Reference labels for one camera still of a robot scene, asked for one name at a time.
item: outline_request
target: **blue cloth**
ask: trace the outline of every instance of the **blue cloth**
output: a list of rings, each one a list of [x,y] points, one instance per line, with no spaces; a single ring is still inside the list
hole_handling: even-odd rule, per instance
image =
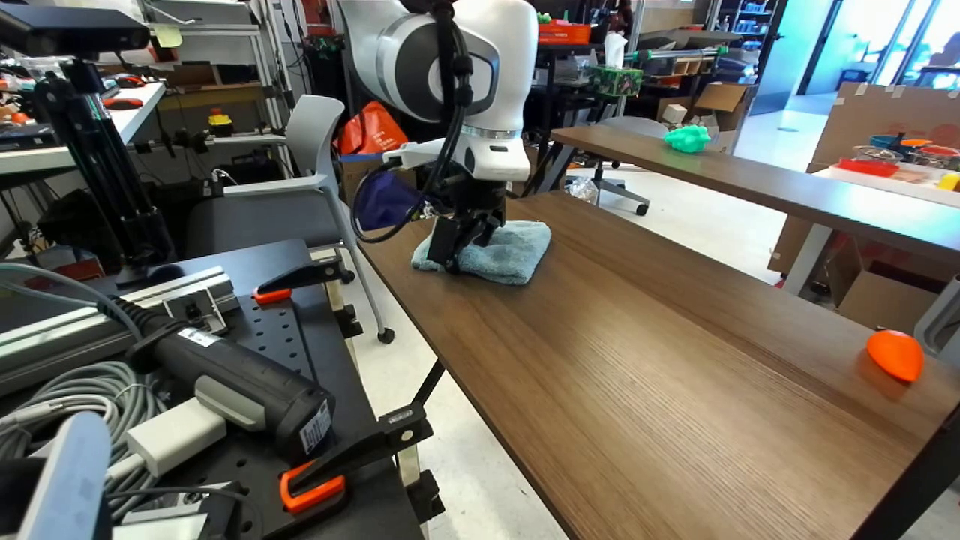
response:
[[[364,198],[357,201],[360,226],[367,232],[399,226],[420,196],[406,185],[396,173],[384,171],[367,180]]]
[[[427,258],[430,241],[433,238],[415,249],[411,264],[424,272],[440,272],[445,267]],[[486,245],[465,245],[458,251],[458,271],[497,285],[522,289],[533,279],[549,241],[551,232],[542,221],[508,221]]]

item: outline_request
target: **wall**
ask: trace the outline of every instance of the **wall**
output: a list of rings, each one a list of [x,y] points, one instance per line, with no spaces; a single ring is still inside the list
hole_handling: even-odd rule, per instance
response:
[[[644,4],[640,29],[672,29],[680,23],[693,23],[695,0],[640,0]]]

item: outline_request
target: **green object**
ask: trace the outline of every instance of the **green object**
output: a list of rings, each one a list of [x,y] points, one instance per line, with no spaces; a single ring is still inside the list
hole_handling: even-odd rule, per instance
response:
[[[712,144],[712,131],[705,125],[677,125],[662,140],[677,153],[699,155]]]
[[[600,97],[640,97],[642,90],[642,69],[613,69],[613,66],[594,66],[590,81],[598,85]]]

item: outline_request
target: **orange handle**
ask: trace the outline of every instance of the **orange handle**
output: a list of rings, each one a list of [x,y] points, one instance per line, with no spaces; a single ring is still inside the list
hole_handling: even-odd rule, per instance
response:
[[[291,289],[277,289],[277,292],[264,292],[264,294],[251,294],[251,300],[258,306],[279,306],[279,303],[288,303],[293,298]]]
[[[300,476],[304,468],[308,468],[308,463],[300,464],[300,468],[291,468],[291,471],[284,471],[279,476],[279,501],[283,501],[284,512],[293,512],[293,516],[296,512],[308,512],[308,510],[318,510],[318,507],[324,507],[324,505],[329,505],[329,501],[335,501],[335,497],[342,497],[348,491],[348,476],[345,474],[338,474],[338,476],[333,476],[333,479],[327,479],[321,485],[311,485],[306,491],[291,491],[291,482],[293,482],[293,476]]]

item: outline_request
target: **chair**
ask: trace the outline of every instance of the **chair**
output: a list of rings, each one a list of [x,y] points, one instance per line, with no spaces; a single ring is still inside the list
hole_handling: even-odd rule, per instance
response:
[[[222,198],[204,201],[185,221],[188,249],[218,251],[254,243],[274,243],[304,238],[308,245],[338,245],[357,267],[364,294],[372,306],[377,339],[393,343],[393,329],[384,323],[382,303],[370,289],[370,276],[360,267],[357,238],[352,227],[352,210],[338,201],[335,168],[329,140],[345,104],[327,97],[300,97],[279,144],[291,151],[293,171],[300,178],[228,185]]]

